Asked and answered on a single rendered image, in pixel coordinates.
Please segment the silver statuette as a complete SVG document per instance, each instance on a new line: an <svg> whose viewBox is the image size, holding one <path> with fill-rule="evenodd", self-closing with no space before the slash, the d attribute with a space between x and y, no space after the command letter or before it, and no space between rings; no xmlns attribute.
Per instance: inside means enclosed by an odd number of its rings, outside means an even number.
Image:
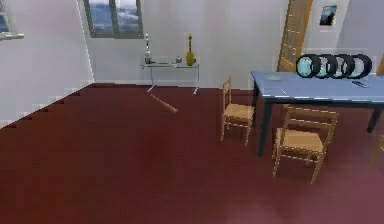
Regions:
<svg viewBox="0 0 384 224"><path fill-rule="evenodd" d="M150 41L149 41L149 34L146 33L145 34L145 41L146 41L146 51L145 51L145 54L144 54L144 60L145 60L145 64L151 64L152 63L152 53L151 53L151 49L150 49Z"/></svg>

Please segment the wooden room door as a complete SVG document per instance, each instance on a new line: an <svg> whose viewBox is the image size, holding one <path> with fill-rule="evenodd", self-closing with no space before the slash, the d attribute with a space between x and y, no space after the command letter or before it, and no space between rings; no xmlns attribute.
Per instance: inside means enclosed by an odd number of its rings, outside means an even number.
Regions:
<svg viewBox="0 0 384 224"><path fill-rule="evenodd" d="M302 54L313 0L289 0L277 65L278 72L295 72Z"/></svg>

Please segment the framed wall picture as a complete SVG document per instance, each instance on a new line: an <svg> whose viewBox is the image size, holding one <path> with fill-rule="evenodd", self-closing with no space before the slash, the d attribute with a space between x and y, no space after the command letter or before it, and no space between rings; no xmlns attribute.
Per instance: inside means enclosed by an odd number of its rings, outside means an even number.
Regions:
<svg viewBox="0 0 384 224"><path fill-rule="evenodd" d="M320 26L331 26L336 14L337 6L329 5L324 6L322 9L319 25Z"/></svg>

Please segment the grey window with sill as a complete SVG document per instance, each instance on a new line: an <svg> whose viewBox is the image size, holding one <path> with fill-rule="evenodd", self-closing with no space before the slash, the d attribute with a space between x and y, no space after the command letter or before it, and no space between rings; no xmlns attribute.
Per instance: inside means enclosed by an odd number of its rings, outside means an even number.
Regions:
<svg viewBox="0 0 384 224"><path fill-rule="evenodd" d="M9 17L5 0L0 0L0 41L23 39L25 35L18 32Z"/></svg>

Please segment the glass console table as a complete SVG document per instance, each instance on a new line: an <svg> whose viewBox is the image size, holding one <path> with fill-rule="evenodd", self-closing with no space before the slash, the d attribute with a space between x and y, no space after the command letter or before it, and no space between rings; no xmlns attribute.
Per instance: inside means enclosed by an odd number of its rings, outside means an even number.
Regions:
<svg viewBox="0 0 384 224"><path fill-rule="evenodd" d="M154 77L153 77L153 69L154 68L168 68L168 69L195 69L196 70L196 85L193 88L193 95L196 95L199 90L199 84L200 84L200 64L196 63L192 66L188 66L185 63L151 63L151 64L141 64L141 69L150 69L150 80L151 80L151 86L146 91L147 93L151 93L151 91L156 87L156 84L154 83Z"/></svg>

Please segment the grey framed window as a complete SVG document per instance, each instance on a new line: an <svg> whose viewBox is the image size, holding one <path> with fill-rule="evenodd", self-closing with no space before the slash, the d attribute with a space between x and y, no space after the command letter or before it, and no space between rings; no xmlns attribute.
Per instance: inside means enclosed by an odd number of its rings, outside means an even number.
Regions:
<svg viewBox="0 0 384 224"><path fill-rule="evenodd" d="M92 38L143 39L141 0L83 0Z"/></svg>

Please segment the wooden baseball bat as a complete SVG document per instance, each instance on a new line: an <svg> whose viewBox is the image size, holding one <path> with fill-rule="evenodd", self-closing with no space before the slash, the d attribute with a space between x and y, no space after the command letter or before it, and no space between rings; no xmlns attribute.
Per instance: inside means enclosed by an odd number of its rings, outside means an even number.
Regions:
<svg viewBox="0 0 384 224"><path fill-rule="evenodd" d="M171 112L173 113L177 113L178 112L178 109L173 107L172 105L168 104L167 102L161 100L160 98L156 97L155 95L153 94L150 94L150 96L156 100L157 102L159 102L160 104L162 104L165 108L169 109Z"/></svg>

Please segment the black ringed glass sculpture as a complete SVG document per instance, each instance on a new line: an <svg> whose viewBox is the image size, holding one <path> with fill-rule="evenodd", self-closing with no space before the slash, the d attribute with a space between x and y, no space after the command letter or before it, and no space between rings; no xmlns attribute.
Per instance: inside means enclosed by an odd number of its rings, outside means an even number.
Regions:
<svg viewBox="0 0 384 224"><path fill-rule="evenodd" d="M304 54L296 60L301 78L362 79L370 74L372 60L364 54Z"/></svg>

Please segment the blue dining table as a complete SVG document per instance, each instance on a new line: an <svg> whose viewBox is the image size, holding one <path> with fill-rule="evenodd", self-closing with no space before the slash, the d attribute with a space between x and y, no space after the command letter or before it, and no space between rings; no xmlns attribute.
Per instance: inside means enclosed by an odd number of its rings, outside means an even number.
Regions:
<svg viewBox="0 0 384 224"><path fill-rule="evenodd" d="M266 79L266 75L280 76L279 81ZM369 75L360 79L368 88L361 88L351 79L301 78L292 72L264 72L254 70L252 105L257 106L258 97L264 102L259 137L258 156L264 154L265 142L270 130L269 124L275 104L304 104L344 108L372 109L366 131L371 133L384 111L384 78Z"/></svg>

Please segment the yellow vase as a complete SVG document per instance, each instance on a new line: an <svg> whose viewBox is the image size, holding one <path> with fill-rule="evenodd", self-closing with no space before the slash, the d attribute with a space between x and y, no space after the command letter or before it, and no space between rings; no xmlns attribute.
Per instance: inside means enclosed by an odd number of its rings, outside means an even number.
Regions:
<svg viewBox="0 0 384 224"><path fill-rule="evenodd" d="M186 64L192 66L195 63L194 53L192 51L192 35L188 36L188 51L186 53Z"/></svg>

